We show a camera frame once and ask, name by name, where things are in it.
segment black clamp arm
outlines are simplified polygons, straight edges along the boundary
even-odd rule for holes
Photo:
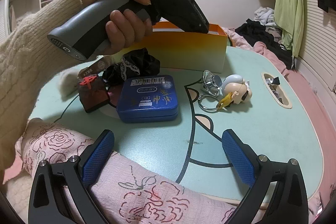
[[[271,182],[277,182],[269,206],[258,224],[307,224],[308,200],[302,172],[296,159],[288,163],[256,155],[233,130],[222,135],[223,149],[240,179],[250,186],[227,224],[251,223]]]
[[[71,197],[85,223],[109,224],[88,193],[95,183],[114,146],[114,135],[104,130],[94,144],[81,156],[71,156],[66,162],[50,164],[42,160],[36,170],[29,200],[28,222],[44,224],[75,224],[66,202],[63,187]]]

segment green towel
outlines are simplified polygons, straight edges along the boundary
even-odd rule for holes
[[[283,29],[282,44],[293,51],[293,56],[298,57],[303,28],[304,12],[303,0],[276,0],[274,20]]]

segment blue tin box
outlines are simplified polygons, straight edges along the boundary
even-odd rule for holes
[[[126,123],[171,121],[177,117],[178,106],[172,76],[145,76],[125,81],[117,113]]]

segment round table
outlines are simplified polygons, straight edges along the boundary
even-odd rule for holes
[[[263,82],[262,72],[279,77],[293,104],[291,109],[276,102]],[[110,129],[115,134],[115,150],[127,158],[191,190],[238,203],[248,186],[241,182],[222,148],[221,135],[231,128],[258,155],[281,162],[297,159],[308,198],[318,189],[323,155],[316,132],[300,100],[268,59],[255,52],[227,48],[224,70],[219,75],[222,79],[231,74],[243,76],[250,81],[253,95],[248,103],[216,113],[198,106],[197,97],[204,93],[199,84],[201,71],[161,68],[160,74],[172,75],[175,81],[179,114],[174,121],[126,124],[112,105],[88,114],[78,96],[61,100],[59,75],[41,90],[31,118],[57,121],[91,138]],[[270,200],[273,189],[274,184],[264,202]]]

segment metal key ring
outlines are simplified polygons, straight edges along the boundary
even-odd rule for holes
[[[199,107],[202,108],[203,110],[206,110],[206,111],[217,111],[219,109],[218,107],[209,108],[209,107],[205,107],[204,105],[202,105],[202,100],[205,97],[211,97],[211,98],[215,99],[217,102],[219,102],[219,100],[216,97],[214,97],[210,94],[204,94],[204,95],[201,95],[200,97],[198,97],[198,99],[197,99]]]

